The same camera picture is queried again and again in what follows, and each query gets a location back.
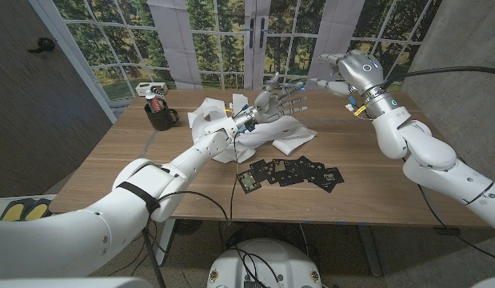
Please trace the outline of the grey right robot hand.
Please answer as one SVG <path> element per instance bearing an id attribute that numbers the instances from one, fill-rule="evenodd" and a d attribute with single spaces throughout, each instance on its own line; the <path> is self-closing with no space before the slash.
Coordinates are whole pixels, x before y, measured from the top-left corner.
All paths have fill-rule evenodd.
<path id="1" fill-rule="evenodd" d="M 382 87 L 382 65 L 373 55 L 351 50 L 346 54 L 322 54 L 318 58 L 329 62 L 333 72 L 345 79 L 345 82 L 333 82 L 311 78 L 318 87 L 339 97 L 349 97 L 357 92 L 365 98 L 365 111 L 372 118 L 400 107 L 392 94 Z"/>

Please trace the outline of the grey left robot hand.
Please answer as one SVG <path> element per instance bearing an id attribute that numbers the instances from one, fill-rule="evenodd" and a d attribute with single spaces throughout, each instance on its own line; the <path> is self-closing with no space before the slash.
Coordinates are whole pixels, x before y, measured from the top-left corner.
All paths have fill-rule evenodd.
<path id="1" fill-rule="evenodd" d="M 264 90 L 257 96 L 252 106 L 244 106 L 243 111 L 233 117 L 238 127 L 238 132 L 252 131 L 256 124 L 271 123 L 279 118 L 295 114 L 307 109 L 306 106 L 297 106 L 304 102 L 307 97 L 294 96 L 304 91 L 304 83 L 281 84 L 279 73 L 265 82 Z"/>

